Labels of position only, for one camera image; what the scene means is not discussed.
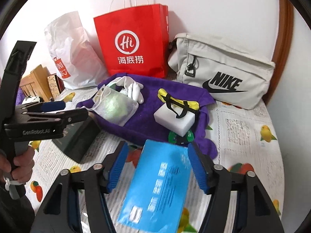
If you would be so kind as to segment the person's left hand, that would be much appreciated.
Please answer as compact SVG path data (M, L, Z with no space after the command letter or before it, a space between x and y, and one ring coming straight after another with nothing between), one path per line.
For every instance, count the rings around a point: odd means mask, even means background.
M12 170L10 162L6 157L1 154L1 183L4 183L4 173L11 173L12 178L17 180L19 183L26 183L30 180L34 167L34 157L35 150L33 147L28 146L28 149L25 153L14 158L13 163L17 167Z

